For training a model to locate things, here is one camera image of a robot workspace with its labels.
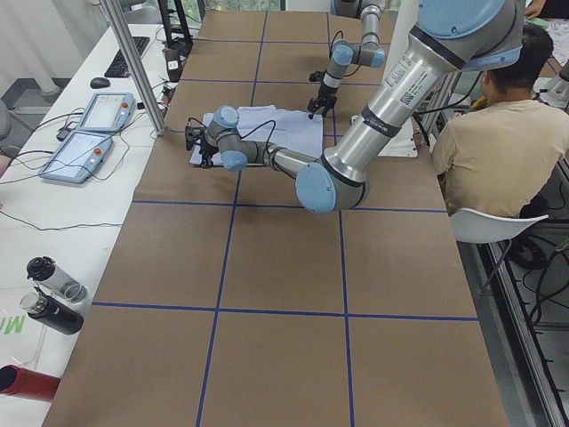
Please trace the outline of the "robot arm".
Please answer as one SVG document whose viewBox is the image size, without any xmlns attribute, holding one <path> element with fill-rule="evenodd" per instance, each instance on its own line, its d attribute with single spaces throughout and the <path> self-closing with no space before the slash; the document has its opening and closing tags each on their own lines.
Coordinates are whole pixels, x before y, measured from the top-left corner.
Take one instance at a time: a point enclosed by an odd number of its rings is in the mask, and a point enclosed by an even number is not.
<svg viewBox="0 0 569 427">
<path fill-rule="evenodd" d="M 368 194 L 366 170 L 415 112 L 439 79 L 451 72 L 503 68 L 521 51 L 523 10 L 514 1 L 421 1 L 408 47 L 341 141 L 310 157 L 269 142 L 247 141 L 239 115 L 221 106 L 208 125 L 186 131 L 198 143 L 202 164 L 220 154 L 223 166 L 240 171 L 267 166 L 295 180 L 301 205 L 316 214 L 351 209 Z"/>
<path fill-rule="evenodd" d="M 309 76 L 310 82 L 320 83 L 317 97 L 311 98 L 307 106 L 310 118 L 320 109 L 323 110 L 322 117 L 334 109 L 341 80 L 350 64 L 370 68 L 383 64 L 385 51 L 380 47 L 379 30 L 381 14 L 388 8 L 389 1 L 331 1 L 332 14 L 361 20 L 362 37 L 358 44 L 343 38 L 333 41 L 327 68 Z"/>
</svg>

